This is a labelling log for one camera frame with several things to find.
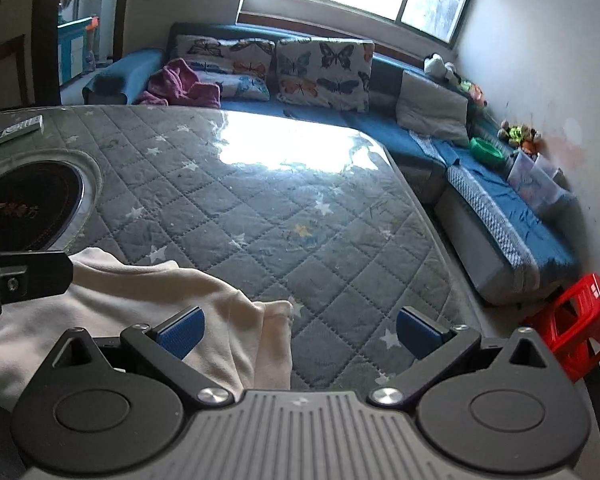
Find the door frame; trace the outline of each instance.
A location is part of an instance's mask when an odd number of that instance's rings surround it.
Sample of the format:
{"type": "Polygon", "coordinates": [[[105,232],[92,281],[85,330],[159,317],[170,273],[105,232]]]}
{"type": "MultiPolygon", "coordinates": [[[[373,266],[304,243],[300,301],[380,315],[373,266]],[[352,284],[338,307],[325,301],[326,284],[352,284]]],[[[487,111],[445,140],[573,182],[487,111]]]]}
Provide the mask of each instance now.
{"type": "Polygon", "coordinates": [[[31,70],[36,106],[59,106],[58,2],[32,0],[31,70]]]}
{"type": "Polygon", "coordinates": [[[123,55],[125,39],[126,0],[116,0],[116,12],[113,24],[113,61],[123,55]]]}

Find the sofa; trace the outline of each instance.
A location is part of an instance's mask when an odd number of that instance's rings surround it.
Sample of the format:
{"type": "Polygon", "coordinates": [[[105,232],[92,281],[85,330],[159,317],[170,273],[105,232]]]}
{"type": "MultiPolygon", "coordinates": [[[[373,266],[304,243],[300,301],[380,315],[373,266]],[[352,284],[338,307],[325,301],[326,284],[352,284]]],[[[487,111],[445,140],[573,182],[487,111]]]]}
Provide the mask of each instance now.
{"type": "MultiPolygon", "coordinates": [[[[85,104],[132,104],[146,88],[149,76],[172,57],[176,38],[186,35],[273,42],[302,36],[248,25],[174,23],[165,50],[138,50],[97,74],[83,89],[85,104]]],[[[497,173],[473,159],[465,148],[423,138],[398,125],[395,107],[405,71],[427,77],[418,67],[373,55],[367,113],[280,102],[275,97],[278,85],[274,77],[267,79],[269,101],[223,99],[222,109],[344,126],[378,140],[418,199],[438,218],[476,291],[487,303],[540,300],[575,280],[578,266],[568,245],[507,185],[510,161],[497,173]]],[[[275,74],[273,66],[270,74],[275,74]]],[[[462,94],[444,82],[437,83],[462,94]]],[[[470,137],[489,140],[506,155],[511,154],[510,147],[498,140],[496,124],[477,107],[468,106],[466,127],[470,137]]]]}

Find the green bowl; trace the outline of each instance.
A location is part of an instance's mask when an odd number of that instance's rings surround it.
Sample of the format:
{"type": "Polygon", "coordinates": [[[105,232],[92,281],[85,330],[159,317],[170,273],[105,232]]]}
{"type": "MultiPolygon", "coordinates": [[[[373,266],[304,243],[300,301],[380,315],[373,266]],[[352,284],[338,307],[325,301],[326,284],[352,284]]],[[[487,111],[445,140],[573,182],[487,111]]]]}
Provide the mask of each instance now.
{"type": "Polygon", "coordinates": [[[505,161],[505,156],[502,152],[486,140],[474,137],[469,143],[469,149],[475,160],[478,160],[485,166],[498,168],[505,161]]]}

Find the blue gripper pad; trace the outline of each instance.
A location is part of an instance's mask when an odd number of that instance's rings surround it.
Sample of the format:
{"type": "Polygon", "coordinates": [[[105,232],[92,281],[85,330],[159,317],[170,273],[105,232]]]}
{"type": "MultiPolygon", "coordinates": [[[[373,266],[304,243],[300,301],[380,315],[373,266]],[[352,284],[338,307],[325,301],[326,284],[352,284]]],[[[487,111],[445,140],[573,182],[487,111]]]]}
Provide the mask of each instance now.
{"type": "Polygon", "coordinates": [[[205,314],[196,308],[157,333],[155,342],[178,359],[191,352],[205,335],[205,314]]]}
{"type": "Polygon", "coordinates": [[[404,347],[416,359],[424,359],[441,347],[446,339],[443,333],[434,329],[417,316],[402,308],[395,320],[395,331],[404,347]]]}

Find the white cloth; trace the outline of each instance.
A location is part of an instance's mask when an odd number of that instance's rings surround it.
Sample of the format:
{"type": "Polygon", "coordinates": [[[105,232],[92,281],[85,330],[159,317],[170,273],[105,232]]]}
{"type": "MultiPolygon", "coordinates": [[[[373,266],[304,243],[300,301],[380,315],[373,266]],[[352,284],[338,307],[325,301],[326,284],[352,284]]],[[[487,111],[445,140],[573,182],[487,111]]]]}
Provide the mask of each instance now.
{"type": "Polygon", "coordinates": [[[61,296],[3,306],[0,316],[0,406],[12,410],[64,330],[118,336],[134,323],[160,324],[191,305],[205,313],[205,335],[184,358],[240,396],[243,389],[288,390],[288,301],[250,301],[238,289],[176,262],[125,266],[97,248],[71,256],[74,280],[61,296]]]}

